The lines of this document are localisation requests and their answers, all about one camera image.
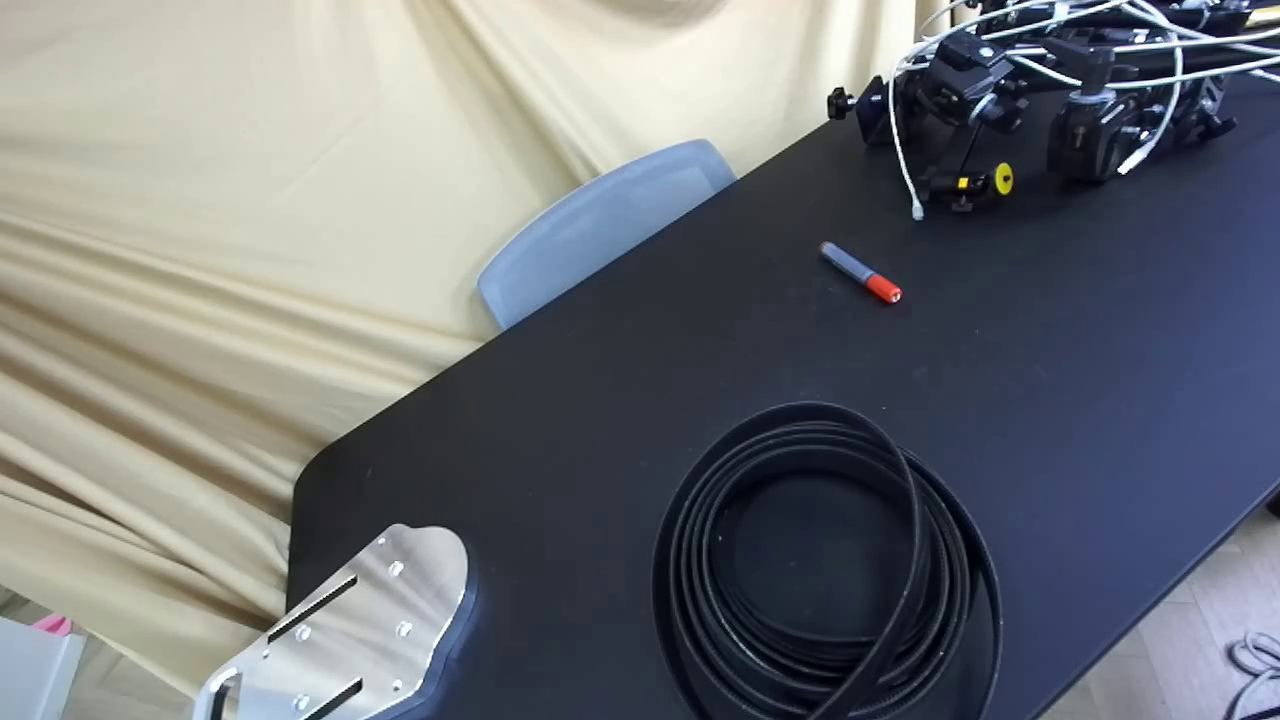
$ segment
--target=cream fabric backdrop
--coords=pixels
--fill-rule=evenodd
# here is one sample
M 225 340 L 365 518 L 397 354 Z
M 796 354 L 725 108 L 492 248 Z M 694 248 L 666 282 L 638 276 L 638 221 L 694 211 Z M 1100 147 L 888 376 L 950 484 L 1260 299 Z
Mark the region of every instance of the cream fabric backdrop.
M 300 466 L 488 323 L 559 192 L 737 171 L 908 0 L 0 0 L 0 584 L 196 688 L 274 614 Z

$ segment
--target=silver metal device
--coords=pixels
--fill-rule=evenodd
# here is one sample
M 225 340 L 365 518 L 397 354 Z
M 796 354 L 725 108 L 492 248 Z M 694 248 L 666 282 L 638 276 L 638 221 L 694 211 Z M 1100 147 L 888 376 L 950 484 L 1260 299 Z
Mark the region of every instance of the silver metal device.
M 465 542 L 392 526 L 210 672 L 191 720 L 367 720 L 412 706 L 465 602 Z

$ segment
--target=floor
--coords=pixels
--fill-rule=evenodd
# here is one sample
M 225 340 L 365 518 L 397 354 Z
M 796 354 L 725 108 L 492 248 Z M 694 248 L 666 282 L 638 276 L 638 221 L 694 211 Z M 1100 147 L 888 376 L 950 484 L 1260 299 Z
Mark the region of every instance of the floor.
M 0 595 L 0 617 L 39 607 Z M 1219 720 L 1242 675 L 1223 650 L 1280 636 L 1280 521 L 1252 518 L 1139 628 L 1132 628 L 1044 720 Z M 178 720 L 189 700 L 87 639 L 67 720 Z

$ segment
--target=chair backrest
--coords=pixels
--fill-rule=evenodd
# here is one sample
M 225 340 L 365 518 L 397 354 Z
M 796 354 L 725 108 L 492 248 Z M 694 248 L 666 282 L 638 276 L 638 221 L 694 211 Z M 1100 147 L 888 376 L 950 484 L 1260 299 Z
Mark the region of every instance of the chair backrest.
M 495 329 L 519 323 L 728 183 L 731 167 L 708 139 L 673 146 L 597 175 L 488 261 L 480 272 L 488 316 Z

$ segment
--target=black cable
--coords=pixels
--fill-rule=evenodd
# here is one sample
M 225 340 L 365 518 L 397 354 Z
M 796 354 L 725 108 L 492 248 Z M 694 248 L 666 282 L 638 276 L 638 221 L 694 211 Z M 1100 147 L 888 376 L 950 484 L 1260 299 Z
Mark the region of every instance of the black cable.
M 788 476 L 827 476 L 901 512 L 908 568 L 876 636 L 779 628 L 714 561 L 725 518 Z M 954 658 L 982 566 L 973 554 L 937 480 L 883 432 L 845 407 L 779 407 L 725 437 L 673 506 L 654 561 L 662 643 L 694 707 L 714 720 L 888 715 L 915 706 Z

